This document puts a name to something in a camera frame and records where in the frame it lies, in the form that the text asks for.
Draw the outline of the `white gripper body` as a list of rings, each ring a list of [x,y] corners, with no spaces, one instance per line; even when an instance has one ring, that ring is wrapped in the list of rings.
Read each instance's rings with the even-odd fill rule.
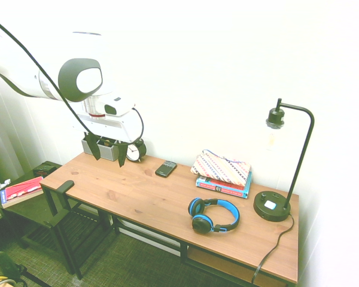
[[[80,111],[77,111],[77,115],[87,129],[75,117],[72,118],[72,126],[82,132],[90,130],[97,136],[127,143],[137,140],[143,134],[143,121],[136,110],[130,110],[119,117],[108,114],[92,117]]]

